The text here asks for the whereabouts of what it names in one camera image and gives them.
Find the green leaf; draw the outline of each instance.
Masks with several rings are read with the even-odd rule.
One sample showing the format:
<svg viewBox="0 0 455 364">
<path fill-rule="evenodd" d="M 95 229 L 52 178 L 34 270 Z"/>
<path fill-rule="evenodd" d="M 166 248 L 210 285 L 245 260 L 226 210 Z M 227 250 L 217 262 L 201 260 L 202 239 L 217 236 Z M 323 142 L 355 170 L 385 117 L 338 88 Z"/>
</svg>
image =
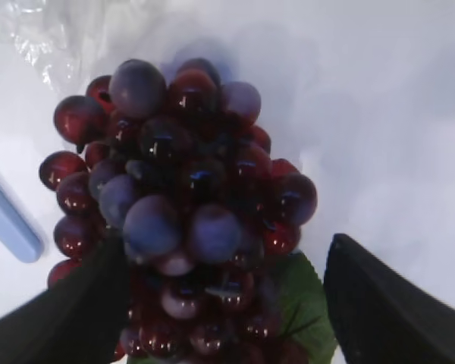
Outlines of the green leaf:
<svg viewBox="0 0 455 364">
<path fill-rule="evenodd" d="M 310 364 L 330 364 L 337 341 L 328 319 L 322 282 L 310 261 L 302 253 L 283 256 L 270 275 L 280 289 L 284 330 L 288 325 L 288 331 L 292 331 L 314 322 L 293 338 L 309 353 Z M 295 319 L 290 323 L 296 311 Z"/>
</svg>

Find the white background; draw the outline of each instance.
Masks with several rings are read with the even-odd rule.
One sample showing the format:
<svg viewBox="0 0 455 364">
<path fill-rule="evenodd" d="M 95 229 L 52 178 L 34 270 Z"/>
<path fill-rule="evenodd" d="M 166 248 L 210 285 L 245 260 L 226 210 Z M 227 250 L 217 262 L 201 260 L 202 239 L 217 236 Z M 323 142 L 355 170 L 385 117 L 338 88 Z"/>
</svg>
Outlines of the white background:
<svg viewBox="0 0 455 364">
<path fill-rule="evenodd" d="M 273 156 L 318 186 L 301 246 L 318 272 L 345 232 L 455 307 L 455 0 L 171 0 L 156 11 L 136 27 L 131 12 L 110 14 L 113 40 L 92 72 L 130 56 L 223 60 L 224 74 L 259 88 Z M 57 101 L 0 44 L 0 182 L 46 242 L 32 265 L 0 244 L 0 315 L 43 290 L 61 259 L 51 242 L 61 213 L 37 176 L 63 148 Z"/>
</svg>

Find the artificial grape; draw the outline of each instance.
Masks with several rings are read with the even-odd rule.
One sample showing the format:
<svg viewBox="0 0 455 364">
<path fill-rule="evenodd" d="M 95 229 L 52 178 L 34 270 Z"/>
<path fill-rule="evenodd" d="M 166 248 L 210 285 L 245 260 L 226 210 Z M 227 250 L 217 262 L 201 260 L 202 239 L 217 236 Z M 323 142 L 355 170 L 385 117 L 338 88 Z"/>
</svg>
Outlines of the artificial grape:
<svg viewBox="0 0 455 364">
<path fill-rule="evenodd" d="M 203 289 L 188 279 L 172 281 L 162 292 L 162 308 L 177 320 L 197 317 L 204 303 Z"/>
<path fill-rule="evenodd" d="M 89 193 L 95 199 L 99 199 L 101 189 L 115 176 L 124 173 L 124 164 L 114 159 L 100 161 L 91 170 L 89 175 Z"/>
<path fill-rule="evenodd" d="M 272 177 L 282 177 L 290 173 L 299 173 L 297 167 L 292 165 L 288 160 L 280 158 L 273 159 L 273 170 L 271 171 Z"/>
<path fill-rule="evenodd" d="M 219 319 L 200 322 L 189 335 L 194 350 L 203 356 L 218 355 L 229 344 L 231 333 L 226 324 Z"/>
<path fill-rule="evenodd" d="M 124 352 L 121 343 L 118 343 L 118 345 L 115 348 L 115 352 L 113 353 L 113 359 L 111 360 L 111 362 L 117 362 L 119 360 L 122 360 L 125 355 L 126 353 Z"/>
<path fill-rule="evenodd" d="M 79 216 L 64 216 L 54 228 L 54 241 L 59 251 L 74 260 L 91 253 L 98 240 L 95 226 Z"/>
<path fill-rule="evenodd" d="M 121 331 L 120 345 L 123 351 L 132 358 L 146 358 L 149 355 L 140 342 L 140 327 L 135 325 Z"/>
<path fill-rule="evenodd" d="M 187 252 L 178 247 L 174 251 L 159 257 L 152 262 L 157 271 L 168 277 L 186 275 L 194 269 L 196 263 Z"/>
<path fill-rule="evenodd" d="M 91 81 L 86 89 L 86 96 L 93 97 L 108 115 L 115 109 L 108 91 L 110 80 L 111 76 L 109 75 L 99 76 Z"/>
<path fill-rule="evenodd" d="M 317 208 L 317 190 L 312 180 L 298 173 L 287 174 L 274 181 L 273 215 L 294 226 L 305 224 Z"/>
<path fill-rule="evenodd" d="M 235 174 L 241 180 L 264 180 L 271 177 L 269 155 L 255 143 L 239 149 L 234 161 Z"/>
<path fill-rule="evenodd" d="M 117 68 L 109 84 L 113 104 L 131 118 L 147 118 L 164 102 L 167 87 L 162 74 L 149 62 L 125 61 Z"/>
<path fill-rule="evenodd" d="M 261 111 L 261 96 L 250 83 L 226 83 L 221 88 L 221 110 L 239 118 L 245 128 L 249 127 L 256 122 Z"/>
<path fill-rule="evenodd" d="M 204 71 L 180 72 L 168 88 L 168 107 L 183 115 L 210 115 L 217 111 L 218 104 L 218 87 Z"/>
<path fill-rule="evenodd" d="M 50 190 L 55 191 L 61 181 L 75 172 L 87 171 L 87 166 L 77 154 L 67 151 L 52 153 L 39 167 L 39 178 Z"/>
<path fill-rule="evenodd" d="M 200 262 L 227 262 L 240 245 L 242 233 L 232 212 L 219 205 L 204 205 L 197 209 L 190 223 L 188 247 Z"/>
<path fill-rule="evenodd" d="M 76 172 L 58 185 L 58 204 L 67 215 L 84 215 L 96 206 L 96 201 L 89 194 L 88 180 L 88 172 Z"/>
<path fill-rule="evenodd" d="M 121 229 L 128 210 L 140 197 L 136 181 L 128 174 L 120 174 L 101 189 L 99 210 L 108 224 Z"/>
<path fill-rule="evenodd" d="M 54 286 L 58 281 L 66 278 L 74 268 L 79 267 L 80 265 L 80 262 L 72 259 L 63 260 L 62 262 L 54 265 L 49 272 L 49 276 L 47 277 L 47 287 L 50 288 Z"/>
<path fill-rule="evenodd" d="M 177 212 L 162 195 L 143 197 L 127 213 L 123 236 L 133 260 L 167 254 L 180 243 Z"/>
<path fill-rule="evenodd" d="M 273 222 L 263 231 L 266 254 L 286 255 L 295 250 L 302 237 L 298 226 Z"/>
<path fill-rule="evenodd" d="M 147 322 L 140 329 L 142 348 L 151 356 L 160 360 L 176 360 L 187 349 L 184 333 L 169 318 L 157 318 Z"/>
<path fill-rule="evenodd" d="M 218 70 L 214 67 L 214 65 L 205 58 L 191 58 L 188 61 L 185 61 L 178 69 L 177 75 L 184 71 L 189 70 L 198 70 L 203 71 L 208 74 L 211 78 L 212 82 L 216 86 L 221 85 L 221 76 L 219 75 Z"/>
<path fill-rule="evenodd" d="M 213 158 L 194 161 L 184 167 L 183 192 L 192 202 L 208 202 L 217 199 L 226 187 L 226 171 L 223 164 Z"/>
<path fill-rule="evenodd" d="M 100 137 L 108 117 L 101 105 L 89 96 L 69 96 L 54 111 L 54 125 L 61 137 L 82 148 Z"/>
<path fill-rule="evenodd" d="M 175 119 L 157 116 L 142 126 L 140 149 L 146 158 L 160 165 L 177 164 L 190 156 L 193 141 Z"/>
<path fill-rule="evenodd" d="M 107 159 L 111 147 L 104 142 L 92 142 L 86 147 L 84 152 L 84 160 L 89 168 L 93 168 L 95 165 L 100 163 L 100 161 Z"/>
</svg>

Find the red grape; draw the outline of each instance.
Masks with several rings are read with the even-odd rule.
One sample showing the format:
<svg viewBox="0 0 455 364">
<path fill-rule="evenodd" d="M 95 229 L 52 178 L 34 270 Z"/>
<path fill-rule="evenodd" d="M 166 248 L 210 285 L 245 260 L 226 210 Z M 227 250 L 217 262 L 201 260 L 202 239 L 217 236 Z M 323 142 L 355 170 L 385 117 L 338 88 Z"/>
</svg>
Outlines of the red grape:
<svg viewBox="0 0 455 364">
<path fill-rule="evenodd" d="M 218 87 L 204 71 L 180 72 L 168 88 L 168 107 L 187 115 L 205 115 L 218 108 Z"/>
<path fill-rule="evenodd" d="M 59 134 L 80 149 L 105 132 L 108 118 L 101 105 L 89 96 L 69 96 L 54 111 Z"/>
<path fill-rule="evenodd" d="M 290 173 L 299 173 L 297 167 L 292 165 L 288 160 L 280 158 L 273 159 L 273 171 L 271 172 L 272 177 L 282 177 Z"/>
<path fill-rule="evenodd" d="M 317 208 L 317 190 L 302 174 L 291 173 L 274 180 L 273 206 L 275 218 L 294 226 L 305 224 Z"/>
<path fill-rule="evenodd" d="M 115 109 L 108 91 L 110 80 L 109 75 L 97 77 L 86 89 L 86 96 L 93 97 L 103 107 L 106 114 L 111 114 Z"/>
<path fill-rule="evenodd" d="M 86 214 L 95 208 L 96 201 L 89 194 L 88 180 L 87 172 L 76 172 L 67 176 L 58 185 L 56 191 L 58 204 L 66 214 Z"/>
<path fill-rule="evenodd" d="M 103 159 L 109 157 L 111 147 L 104 142 L 92 142 L 86 147 L 84 160 L 89 168 L 93 168 Z"/>
<path fill-rule="evenodd" d="M 79 267 L 80 265 L 80 262 L 71 259 L 63 260 L 62 262 L 54 265 L 49 272 L 49 276 L 47 277 L 47 287 L 50 288 L 54 286 L 58 281 L 66 278 L 74 268 Z"/>
<path fill-rule="evenodd" d="M 72 152 L 62 151 L 52 153 L 42 162 L 39 167 L 39 178 L 47 188 L 55 191 L 67 176 L 87 170 L 81 157 Z"/>
<path fill-rule="evenodd" d="M 64 216 L 54 229 L 54 241 L 59 251 L 71 259 L 82 259 L 98 243 L 95 226 L 78 216 Z"/>
</svg>

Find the purple grape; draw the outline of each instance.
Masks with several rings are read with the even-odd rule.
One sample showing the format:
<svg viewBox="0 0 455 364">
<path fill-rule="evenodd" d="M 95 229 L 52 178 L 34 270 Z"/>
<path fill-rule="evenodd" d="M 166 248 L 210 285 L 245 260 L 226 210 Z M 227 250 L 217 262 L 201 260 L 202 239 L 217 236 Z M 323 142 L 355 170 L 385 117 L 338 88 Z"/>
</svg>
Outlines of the purple grape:
<svg viewBox="0 0 455 364">
<path fill-rule="evenodd" d="M 149 62 L 130 59 L 117 68 L 109 84 L 111 100 L 131 118 L 147 118 L 158 111 L 167 92 L 165 79 Z"/>
<path fill-rule="evenodd" d="M 98 201 L 99 193 L 113 177 L 124 173 L 122 163 L 113 159 L 105 159 L 96 164 L 89 174 L 89 193 Z"/>
<path fill-rule="evenodd" d="M 193 216 L 189 249 L 195 258 L 207 264 L 232 259 L 242 237 L 236 216 L 218 205 L 204 205 Z"/>
<path fill-rule="evenodd" d="M 180 243 L 177 212 L 162 195 L 143 197 L 127 213 L 123 235 L 135 261 L 167 254 Z"/>
<path fill-rule="evenodd" d="M 141 197 L 135 180 L 128 174 L 112 178 L 99 194 L 99 210 L 106 222 L 122 228 L 130 207 Z"/>
</svg>

